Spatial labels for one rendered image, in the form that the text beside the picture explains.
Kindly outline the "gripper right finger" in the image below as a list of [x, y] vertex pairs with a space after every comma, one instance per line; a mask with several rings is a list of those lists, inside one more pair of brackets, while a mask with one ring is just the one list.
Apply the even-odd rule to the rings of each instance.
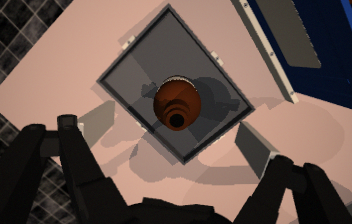
[[292, 190], [299, 224], [352, 224], [352, 216], [318, 165], [293, 165], [247, 121], [240, 121], [234, 142], [260, 182], [232, 224], [276, 224], [286, 188]]

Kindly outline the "blue divided crate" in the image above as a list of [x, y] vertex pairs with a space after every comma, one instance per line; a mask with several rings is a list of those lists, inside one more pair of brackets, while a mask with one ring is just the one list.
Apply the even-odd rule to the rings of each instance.
[[352, 97], [349, 0], [247, 0], [294, 92]]

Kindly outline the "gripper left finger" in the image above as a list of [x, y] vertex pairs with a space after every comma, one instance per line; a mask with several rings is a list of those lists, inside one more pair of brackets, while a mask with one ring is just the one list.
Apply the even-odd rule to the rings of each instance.
[[49, 157], [60, 157], [77, 224], [143, 224], [90, 150], [114, 119], [107, 100], [78, 119], [58, 116], [58, 130], [23, 127], [0, 157], [0, 224], [27, 223]]

